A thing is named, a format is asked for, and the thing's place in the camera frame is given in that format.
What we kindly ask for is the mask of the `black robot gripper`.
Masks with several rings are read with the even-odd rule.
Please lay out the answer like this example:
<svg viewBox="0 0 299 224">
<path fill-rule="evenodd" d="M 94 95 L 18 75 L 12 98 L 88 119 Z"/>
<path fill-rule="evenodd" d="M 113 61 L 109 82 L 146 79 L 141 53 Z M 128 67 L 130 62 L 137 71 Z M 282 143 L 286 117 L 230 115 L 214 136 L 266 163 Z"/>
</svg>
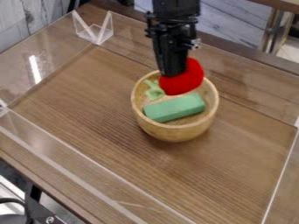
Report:
<svg viewBox="0 0 299 224">
<path fill-rule="evenodd" d="M 186 69 L 188 50 L 197 48 L 200 0 L 152 0 L 145 13 L 145 36 L 152 40 L 158 70 L 173 77 Z"/>
</svg>

